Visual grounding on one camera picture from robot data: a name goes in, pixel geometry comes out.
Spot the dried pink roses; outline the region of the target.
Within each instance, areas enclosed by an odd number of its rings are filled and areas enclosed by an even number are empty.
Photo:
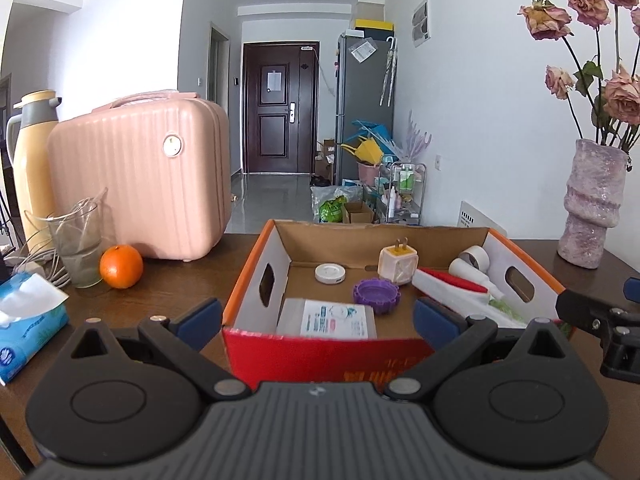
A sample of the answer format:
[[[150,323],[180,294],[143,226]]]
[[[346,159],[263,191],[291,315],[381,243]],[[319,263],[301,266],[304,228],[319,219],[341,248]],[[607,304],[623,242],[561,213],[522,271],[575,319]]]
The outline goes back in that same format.
[[[529,0],[518,16],[533,40],[566,47],[570,67],[547,66],[544,85],[567,104],[578,138],[630,153],[639,144],[639,49],[623,56],[622,28],[639,35],[639,0]]]

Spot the red white lint brush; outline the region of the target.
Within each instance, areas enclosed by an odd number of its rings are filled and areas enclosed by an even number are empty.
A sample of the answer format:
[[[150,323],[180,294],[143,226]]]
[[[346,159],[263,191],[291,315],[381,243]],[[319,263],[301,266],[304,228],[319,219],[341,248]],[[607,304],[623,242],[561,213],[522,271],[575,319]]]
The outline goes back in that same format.
[[[446,272],[418,269],[411,283],[422,294],[433,298],[462,318],[486,316],[501,328],[524,328],[523,321],[493,307],[491,296],[484,286],[465,281]]]

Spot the green plastic bag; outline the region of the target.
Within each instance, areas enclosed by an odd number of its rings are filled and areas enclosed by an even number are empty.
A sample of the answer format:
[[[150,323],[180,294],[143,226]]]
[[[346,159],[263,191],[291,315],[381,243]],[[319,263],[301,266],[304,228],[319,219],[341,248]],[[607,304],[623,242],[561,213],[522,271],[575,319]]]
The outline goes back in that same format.
[[[344,195],[325,200],[319,206],[319,221],[321,223],[342,223],[343,206],[347,203],[348,199]]]

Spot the purple ridged lid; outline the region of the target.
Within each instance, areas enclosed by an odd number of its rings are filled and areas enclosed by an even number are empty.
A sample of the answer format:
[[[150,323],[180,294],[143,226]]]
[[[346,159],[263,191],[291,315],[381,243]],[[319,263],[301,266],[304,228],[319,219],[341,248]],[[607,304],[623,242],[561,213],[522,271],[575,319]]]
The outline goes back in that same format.
[[[371,307],[375,315],[392,312],[398,306],[400,298],[399,287],[382,278],[367,278],[352,289],[354,303]]]

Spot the blue measuring cups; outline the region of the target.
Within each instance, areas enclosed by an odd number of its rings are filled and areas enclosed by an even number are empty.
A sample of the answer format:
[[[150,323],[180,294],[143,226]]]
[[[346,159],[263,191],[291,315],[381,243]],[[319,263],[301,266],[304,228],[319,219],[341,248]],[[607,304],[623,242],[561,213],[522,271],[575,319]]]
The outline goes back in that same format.
[[[640,304],[640,278],[627,278],[623,286],[623,294],[628,301]]]

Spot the pink suitcase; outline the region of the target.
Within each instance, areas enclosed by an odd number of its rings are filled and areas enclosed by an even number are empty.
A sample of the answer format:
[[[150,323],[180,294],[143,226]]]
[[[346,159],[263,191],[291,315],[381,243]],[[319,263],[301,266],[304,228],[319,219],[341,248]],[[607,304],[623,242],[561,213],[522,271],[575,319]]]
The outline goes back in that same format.
[[[195,92],[144,92],[59,122],[47,150],[56,211],[95,198],[107,244],[198,260],[230,220],[228,115]]]

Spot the beige plug adapter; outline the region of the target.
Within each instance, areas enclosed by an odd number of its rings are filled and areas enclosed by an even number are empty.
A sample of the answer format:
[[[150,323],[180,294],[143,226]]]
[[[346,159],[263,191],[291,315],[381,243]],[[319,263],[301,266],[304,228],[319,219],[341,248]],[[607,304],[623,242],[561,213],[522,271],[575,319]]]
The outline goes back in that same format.
[[[378,277],[401,286],[409,284],[418,268],[418,252],[408,244],[408,238],[398,238],[378,255]]]

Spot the orange fruit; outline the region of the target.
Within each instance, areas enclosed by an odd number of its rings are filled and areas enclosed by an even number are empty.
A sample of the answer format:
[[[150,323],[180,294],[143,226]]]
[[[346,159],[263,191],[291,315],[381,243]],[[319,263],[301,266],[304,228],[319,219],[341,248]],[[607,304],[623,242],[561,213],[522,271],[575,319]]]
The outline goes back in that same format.
[[[113,288],[127,289],[142,278],[143,259],[130,245],[115,245],[103,253],[99,266],[102,280]]]

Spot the blue tissue pack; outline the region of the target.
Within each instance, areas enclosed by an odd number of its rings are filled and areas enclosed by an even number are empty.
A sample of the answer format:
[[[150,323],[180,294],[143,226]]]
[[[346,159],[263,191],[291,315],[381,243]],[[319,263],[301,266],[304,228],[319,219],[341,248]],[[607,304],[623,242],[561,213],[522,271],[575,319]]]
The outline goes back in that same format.
[[[70,320],[67,299],[65,292],[39,274],[20,272],[1,285],[2,387],[66,326]]]

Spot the dark brown door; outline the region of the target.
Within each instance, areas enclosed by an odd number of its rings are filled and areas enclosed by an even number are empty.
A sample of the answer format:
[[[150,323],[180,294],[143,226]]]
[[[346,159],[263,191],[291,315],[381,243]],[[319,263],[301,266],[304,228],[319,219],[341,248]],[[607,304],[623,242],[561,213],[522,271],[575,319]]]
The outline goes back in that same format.
[[[248,174],[310,174],[317,140],[320,44],[243,46],[243,162]]]

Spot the yellow thermos jug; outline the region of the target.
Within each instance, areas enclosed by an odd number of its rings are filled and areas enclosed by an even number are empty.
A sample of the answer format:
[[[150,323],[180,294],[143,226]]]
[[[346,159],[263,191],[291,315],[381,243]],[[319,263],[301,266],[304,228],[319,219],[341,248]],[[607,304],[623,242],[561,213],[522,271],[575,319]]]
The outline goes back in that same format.
[[[52,246],[46,218],[54,213],[55,203],[47,144],[61,102],[54,90],[26,94],[14,105],[20,112],[6,124],[6,150],[30,254]]]

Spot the metal trolley rack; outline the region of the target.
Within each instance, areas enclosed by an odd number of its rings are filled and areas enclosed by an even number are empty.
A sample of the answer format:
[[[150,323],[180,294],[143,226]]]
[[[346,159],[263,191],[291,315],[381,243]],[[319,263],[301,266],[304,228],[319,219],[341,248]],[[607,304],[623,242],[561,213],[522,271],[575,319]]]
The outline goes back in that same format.
[[[423,164],[393,162],[382,165],[378,180],[376,215],[381,223],[418,226],[426,185]]]

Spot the small round white tin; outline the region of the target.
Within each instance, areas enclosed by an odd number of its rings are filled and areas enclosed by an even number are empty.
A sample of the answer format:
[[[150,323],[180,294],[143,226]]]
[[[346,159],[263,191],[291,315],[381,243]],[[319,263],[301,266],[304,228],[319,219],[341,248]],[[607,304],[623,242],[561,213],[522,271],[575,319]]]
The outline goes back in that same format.
[[[321,263],[314,269],[314,278],[321,284],[337,285],[345,281],[346,270],[337,263]]]

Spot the small cardboard box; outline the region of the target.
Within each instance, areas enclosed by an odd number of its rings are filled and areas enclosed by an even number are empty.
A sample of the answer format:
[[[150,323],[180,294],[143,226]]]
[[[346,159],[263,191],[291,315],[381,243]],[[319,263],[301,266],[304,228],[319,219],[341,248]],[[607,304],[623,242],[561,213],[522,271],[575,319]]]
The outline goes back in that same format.
[[[374,211],[363,202],[344,203],[342,215],[343,222],[346,224],[371,224],[374,220]]]

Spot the white spray bottle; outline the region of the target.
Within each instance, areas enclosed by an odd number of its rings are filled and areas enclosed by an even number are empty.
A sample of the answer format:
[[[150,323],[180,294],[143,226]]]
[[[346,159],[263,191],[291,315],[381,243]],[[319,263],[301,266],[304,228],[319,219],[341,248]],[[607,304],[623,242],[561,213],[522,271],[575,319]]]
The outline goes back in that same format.
[[[483,247],[474,245],[465,249],[451,261],[448,271],[457,278],[485,287],[495,300],[503,300],[504,293],[488,276],[490,260]]]

